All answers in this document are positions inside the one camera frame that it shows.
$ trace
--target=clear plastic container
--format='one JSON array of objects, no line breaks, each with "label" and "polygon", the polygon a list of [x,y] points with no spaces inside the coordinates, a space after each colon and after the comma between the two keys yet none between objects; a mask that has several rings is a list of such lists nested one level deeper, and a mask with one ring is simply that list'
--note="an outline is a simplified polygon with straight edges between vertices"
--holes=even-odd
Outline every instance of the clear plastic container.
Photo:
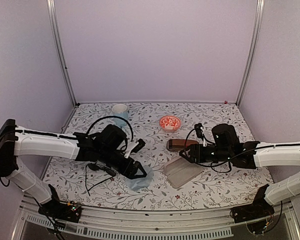
[{"label": "clear plastic container", "polygon": [[167,176],[173,188],[178,189],[188,183],[191,179],[202,173],[204,168],[190,163],[183,157],[176,157],[163,166],[163,172]]}]

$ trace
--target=small red object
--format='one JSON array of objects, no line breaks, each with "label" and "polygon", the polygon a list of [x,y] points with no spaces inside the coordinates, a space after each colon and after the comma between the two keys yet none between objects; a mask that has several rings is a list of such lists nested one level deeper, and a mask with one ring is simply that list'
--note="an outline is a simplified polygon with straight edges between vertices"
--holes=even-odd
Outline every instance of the small red object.
[{"label": "small red object", "polygon": [[163,116],[160,119],[160,126],[163,130],[166,130],[168,132],[173,132],[180,128],[181,121],[176,116]]}]

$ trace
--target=black cable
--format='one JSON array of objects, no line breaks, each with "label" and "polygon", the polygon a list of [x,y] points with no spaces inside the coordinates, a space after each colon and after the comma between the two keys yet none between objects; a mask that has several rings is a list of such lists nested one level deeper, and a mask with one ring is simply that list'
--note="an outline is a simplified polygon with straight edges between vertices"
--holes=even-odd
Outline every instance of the black cable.
[{"label": "black cable", "polygon": [[125,152],[127,150],[128,145],[125,144],[120,148],[120,151]]},{"label": "black cable", "polygon": [[120,116],[104,116],[104,117],[100,117],[99,119],[97,119],[96,121],[94,121],[89,129],[86,131],[86,134],[89,134],[91,129],[98,123],[100,122],[101,120],[104,120],[104,119],[121,119],[122,121],[125,121],[126,124],[128,124],[129,128],[130,128],[130,132],[131,132],[131,142],[134,140],[134,131],[132,130],[132,126],[131,124],[126,120],[124,119],[123,117],[120,117]]},{"label": "black cable", "polygon": [[206,138],[206,136],[202,133],[203,138],[206,140],[207,143],[211,144],[211,145],[216,145],[213,141],[210,141]]},{"label": "black cable", "polygon": [[10,179],[8,179],[8,183],[5,184],[5,183],[2,181],[2,178],[0,177],[0,183],[1,183],[3,186],[5,186],[5,187],[7,188],[7,187],[9,187],[9,185],[10,185]]},{"label": "black cable", "polygon": [[[92,187],[90,187],[89,189],[88,189],[88,186],[87,186],[87,180],[88,180],[88,178],[87,178],[87,166],[88,166],[88,164],[87,165],[85,165],[85,189],[86,189],[86,191],[87,191],[87,193],[88,193],[88,195],[89,195],[89,197],[91,196],[90,195],[90,190],[91,189],[93,189],[95,186],[97,186],[97,185],[99,185],[99,184],[102,184],[102,183],[104,183],[105,181],[107,181],[107,180],[109,180],[109,179],[111,179],[111,178],[113,178],[113,177],[115,177],[115,176],[111,176],[111,177],[109,177],[109,178],[107,178],[107,179],[105,179],[105,180],[102,180],[102,181],[100,181],[100,182],[98,182],[98,183],[96,183],[95,185],[93,185]],[[109,167],[107,167],[107,166],[101,166],[103,169],[109,169],[109,170],[111,170],[111,168],[109,168]]]},{"label": "black cable", "polygon": [[278,220],[275,222],[275,224],[272,226],[272,228],[266,229],[266,230],[264,231],[264,234],[266,234],[266,233],[272,231],[272,230],[278,225],[278,223],[279,223],[279,221],[280,221],[280,218],[281,218],[281,215],[282,215],[283,205],[284,205],[284,204],[283,204],[283,202],[281,201],[281,208],[280,208],[280,214],[279,214]]},{"label": "black cable", "polygon": [[95,186],[97,186],[97,185],[99,185],[99,184],[102,184],[102,183],[104,183],[105,181],[107,181],[107,180],[109,180],[109,179],[112,179],[113,177],[115,177],[115,176],[108,177],[107,179],[102,180],[102,181],[96,183],[95,185],[93,185],[92,187],[90,187],[90,188],[88,189],[88,191],[90,191],[91,189],[93,189]]},{"label": "black cable", "polygon": [[184,155],[186,155],[187,157],[189,157],[188,154],[187,154],[187,152],[186,152],[187,141],[188,141],[188,138],[189,138],[190,134],[191,134],[193,131],[195,131],[195,129],[192,129],[192,130],[188,133],[188,135],[186,136],[185,141],[184,141]]},{"label": "black cable", "polygon": [[232,167],[231,167],[231,163],[229,162],[229,170],[228,171],[217,171],[214,169],[214,166],[212,166],[213,163],[210,164],[210,167],[213,171],[215,171],[216,173],[219,173],[219,174],[227,174],[227,173],[230,173],[232,171]]},{"label": "black cable", "polygon": [[49,222],[52,224],[53,229],[54,229],[54,235],[56,236],[57,239],[59,240],[66,240],[61,232],[59,231],[59,229],[57,228],[57,224],[56,224],[56,220],[54,220],[54,222],[51,220],[51,218],[47,215],[46,211],[42,208],[41,204],[37,201],[37,199],[33,198],[36,202],[36,204],[39,206],[39,208],[41,209],[41,211],[43,212],[44,216],[49,220]]},{"label": "black cable", "polygon": [[88,193],[88,195],[90,197],[90,193],[89,193],[89,190],[88,190],[88,187],[87,187],[87,167],[88,167],[88,164],[85,165],[85,180],[84,180],[84,183],[85,183],[86,192]]}]

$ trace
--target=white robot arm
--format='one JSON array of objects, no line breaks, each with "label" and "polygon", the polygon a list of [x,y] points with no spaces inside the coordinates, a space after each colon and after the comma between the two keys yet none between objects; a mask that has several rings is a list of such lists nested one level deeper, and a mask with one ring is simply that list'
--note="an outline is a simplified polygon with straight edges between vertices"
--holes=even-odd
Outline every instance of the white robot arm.
[{"label": "white robot arm", "polygon": [[[204,128],[194,126],[196,135],[202,140]],[[235,128],[219,124],[212,129],[215,144],[193,144],[180,151],[180,156],[191,163],[206,164],[204,167],[220,166],[231,162],[243,169],[267,166],[300,166],[300,141],[288,143],[266,143],[259,141],[239,142]],[[259,188],[252,204],[234,207],[231,211],[235,222],[265,217],[274,213],[273,205],[300,194],[300,172],[277,183]]]},{"label": "white robot arm", "polygon": [[[253,156],[255,166],[300,166],[300,141],[288,143],[261,142],[256,147]],[[265,191],[265,201],[270,205],[278,204],[284,199],[300,194],[300,172],[280,181],[270,184]]]},{"label": "white robot arm", "polygon": [[[122,143],[126,150],[117,150]],[[147,174],[138,161],[130,157],[145,145],[142,139],[128,144],[127,135],[118,127],[108,125],[93,137],[85,133],[59,134],[35,131],[17,126],[8,119],[0,130],[0,178],[7,178],[40,204],[39,213],[53,218],[78,222],[81,204],[61,203],[54,187],[41,181],[21,161],[20,156],[55,156],[76,161],[102,161],[130,179]]]}]

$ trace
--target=white wall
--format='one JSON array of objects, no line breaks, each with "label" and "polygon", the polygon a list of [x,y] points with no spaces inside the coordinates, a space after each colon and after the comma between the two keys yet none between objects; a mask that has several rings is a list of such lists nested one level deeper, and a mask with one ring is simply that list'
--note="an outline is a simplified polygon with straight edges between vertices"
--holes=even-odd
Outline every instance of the white wall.
[{"label": "white wall", "polygon": [[[252,133],[265,142],[300,141],[300,0],[268,0],[241,106]],[[293,167],[271,168],[275,180]],[[292,199],[300,223],[300,196]]]},{"label": "white wall", "polygon": [[[18,125],[61,131],[71,111],[45,0],[0,0],[0,127],[8,118]],[[40,173],[45,162],[26,164]],[[22,199],[13,183],[0,184],[0,240],[11,234]]]},{"label": "white wall", "polygon": [[55,6],[78,102],[235,102],[256,0],[63,0]]}]

